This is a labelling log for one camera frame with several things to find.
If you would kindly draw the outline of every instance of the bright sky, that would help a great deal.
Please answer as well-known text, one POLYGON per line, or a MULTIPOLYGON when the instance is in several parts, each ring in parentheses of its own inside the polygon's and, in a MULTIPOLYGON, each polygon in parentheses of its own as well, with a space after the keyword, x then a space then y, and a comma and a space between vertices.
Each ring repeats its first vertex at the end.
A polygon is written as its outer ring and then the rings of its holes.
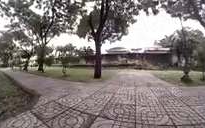
MULTIPOLYGON (((8 23, 5 19, 0 19, 0 30, 8 23)), ((196 21, 188 20, 183 23, 184 27, 192 27, 199 29, 205 34, 205 29, 196 21)), ((106 43, 102 46, 102 52, 106 49, 121 46, 126 48, 143 48, 153 46, 155 40, 162 39, 165 35, 172 34, 175 30, 181 29, 180 21, 176 18, 171 18, 165 12, 160 12, 157 16, 146 16, 141 13, 138 21, 129 28, 129 34, 124 36, 121 41, 115 43, 106 43)), ((94 48, 94 42, 88 42, 87 39, 80 39, 76 35, 62 34, 55 37, 49 46, 59 46, 72 43, 79 47, 91 46, 94 48)))

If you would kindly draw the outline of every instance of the paved walkway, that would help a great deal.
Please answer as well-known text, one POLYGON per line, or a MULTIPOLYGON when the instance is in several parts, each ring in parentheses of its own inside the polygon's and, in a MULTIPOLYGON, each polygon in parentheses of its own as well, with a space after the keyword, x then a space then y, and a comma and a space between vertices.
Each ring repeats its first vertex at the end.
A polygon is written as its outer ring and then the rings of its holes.
POLYGON ((42 96, 0 128, 205 128, 205 87, 179 88, 139 72, 102 84, 6 73, 42 96))

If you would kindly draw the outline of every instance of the low building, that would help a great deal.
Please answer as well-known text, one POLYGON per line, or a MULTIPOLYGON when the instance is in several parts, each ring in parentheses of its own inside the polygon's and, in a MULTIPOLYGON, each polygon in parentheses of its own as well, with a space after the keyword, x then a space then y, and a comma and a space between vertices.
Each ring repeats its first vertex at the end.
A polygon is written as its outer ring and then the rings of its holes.
POLYGON ((147 47, 128 50, 124 47, 115 47, 102 55, 102 63, 134 63, 135 61, 148 61, 155 65, 173 65, 173 54, 169 48, 147 47))

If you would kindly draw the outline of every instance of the building wall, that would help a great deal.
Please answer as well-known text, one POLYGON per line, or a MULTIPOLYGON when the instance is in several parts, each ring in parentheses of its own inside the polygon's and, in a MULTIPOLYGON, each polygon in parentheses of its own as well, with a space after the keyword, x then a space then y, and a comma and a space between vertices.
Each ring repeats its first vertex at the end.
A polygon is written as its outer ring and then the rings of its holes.
POLYGON ((129 53, 129 54, 104 54, 102 62, 103 63, 114 63, 120 62, 121 60, 125 62, 134 62, 134 61, 148 61, 152 64, 168 64, 172 65, 172 57, 171 53, 164 53, 164 54, 155 54, 155 53, 129 53))

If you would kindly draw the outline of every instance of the grass lawn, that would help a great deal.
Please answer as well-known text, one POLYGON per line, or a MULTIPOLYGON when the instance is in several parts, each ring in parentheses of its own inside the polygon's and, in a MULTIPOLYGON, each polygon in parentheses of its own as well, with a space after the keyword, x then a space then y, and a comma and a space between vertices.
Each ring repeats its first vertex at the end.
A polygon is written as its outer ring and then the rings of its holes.
POLYGON ((34 96, 14 86, 0 71, 0 120, 29 109, 33 105, 34 98, 34 96))
POLYGON ((69 81, 78 81, 78 82, 93 82, 93 81, 104 81, 112 77, 117 71, 116 70, 109 70, 109 69, 102 69, 102 79, 95 80, 93 79, 94 69, 93 68, 69 68, 67 69, 67 77, 63 77, 62 68, 60 67, 51 67, 46 68, 44 73, 38 72, 37 68, 29 68, 29 72, 47 76, 52 78, 59 78, 69 81))
POLYGON ((205 81, 201 81, 200 79, 202 78, 202 72, 197 72, 197 71, 191 71, 190 72, 190 77, 193 80, 193 83, 191 84, 185 84, 181 82, 181 77, 183 76, 183 71, 147 71, 154 76, 178 85, 192 85, 192 86, 200 86, 200 85, 205 85, 205 81))

